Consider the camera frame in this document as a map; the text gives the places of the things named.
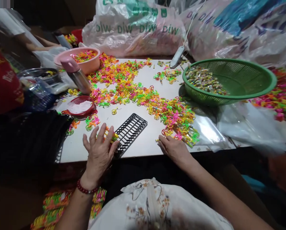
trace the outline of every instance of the red basket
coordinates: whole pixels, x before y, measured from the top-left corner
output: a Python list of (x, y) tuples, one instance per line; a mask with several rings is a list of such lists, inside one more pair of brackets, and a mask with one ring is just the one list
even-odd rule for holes
[(71, 113), (69, 110), (67, 110), (68, 113), (72, 116), (79, 116), (79, 117), (87, 116), (87, 115), (93, 113), (94, 110), (96, 110), (96, 105), (94, 104), (93, 98), (91, 98), (90, 96), (79, 96), (79, 97), (76, 97), (73, 100), (71, 100), (71, 102), (74, 102), (75, 104), (81, 104), (84, 101), (90, 101), (93, 103), (93, 105), (88, 110), (86, 110), (82, 113)]

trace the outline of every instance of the woman's right hand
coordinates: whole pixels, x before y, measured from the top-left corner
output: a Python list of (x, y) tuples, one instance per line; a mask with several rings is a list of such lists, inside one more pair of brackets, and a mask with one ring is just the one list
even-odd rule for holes
[(192, 157), (183, 141), (176, 140), (171, 136), (159, 135), (159, 144), (165, 154), (182, 170), (186, 170), (189, 165), (198, 162)]

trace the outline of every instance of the green basket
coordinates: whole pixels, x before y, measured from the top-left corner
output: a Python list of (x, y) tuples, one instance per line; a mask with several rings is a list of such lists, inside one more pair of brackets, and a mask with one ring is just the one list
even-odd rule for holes
[(237, 59), (208, 59), (191, 64), (194, 65), (209, 69), (229, 93), (229, 95), (213, 94), (191, 85), (185, 76), (189, 68), (187, 67), (182, 74), (185, 89), (194, 101), (205, 105), (226, 105), (259, 97), (270, 92), (277, 83), (277, 78), (271, 71), (252, 62)]

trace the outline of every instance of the red bag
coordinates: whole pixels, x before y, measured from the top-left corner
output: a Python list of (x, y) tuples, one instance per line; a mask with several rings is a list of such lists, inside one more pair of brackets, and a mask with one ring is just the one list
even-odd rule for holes
[(0, 114), (21, 106), (23, 102), (21, 84), (9, 62), (0, 53)]

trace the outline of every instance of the red bead bracelet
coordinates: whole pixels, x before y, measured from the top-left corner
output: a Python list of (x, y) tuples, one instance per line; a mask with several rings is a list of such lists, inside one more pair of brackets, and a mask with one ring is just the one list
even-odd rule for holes
[(77, 188), (80, 192), (82, 192), (84, 194), (94, 194), (99, 189), (99, 187), (94, 188), (93, 190), (87, 190), (87, 189), (83, 188), (80, 184), (80, 179), (77, 182)]

